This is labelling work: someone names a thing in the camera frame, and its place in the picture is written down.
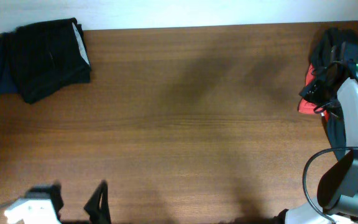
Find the black shorts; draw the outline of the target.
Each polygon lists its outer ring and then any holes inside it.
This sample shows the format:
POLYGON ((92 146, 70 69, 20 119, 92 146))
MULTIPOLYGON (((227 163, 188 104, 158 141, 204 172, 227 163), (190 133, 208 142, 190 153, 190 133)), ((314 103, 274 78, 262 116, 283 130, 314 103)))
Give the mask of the black shorts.
POLYGON ((91 81, 84 33, 76 18, 38 22, 7 35, 11 75, 26 103, 91 81))

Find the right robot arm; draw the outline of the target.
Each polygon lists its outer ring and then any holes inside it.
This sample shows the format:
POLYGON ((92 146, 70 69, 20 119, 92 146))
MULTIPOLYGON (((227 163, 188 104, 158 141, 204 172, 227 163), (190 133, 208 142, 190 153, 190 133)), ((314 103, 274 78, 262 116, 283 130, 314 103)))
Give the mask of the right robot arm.
POLYGON ((347 74, 337 89, 336 99, 342 111, 346 146, 334 147, 344 156, 321 178, 316 198, 310 198, 306 176, 310 164, 329 149, 309 158, 303 169, 302 185, 307 202, 300 207, 282 211, 276 223, 358 223, 358 45, 343 43, 336 66, 347 74))

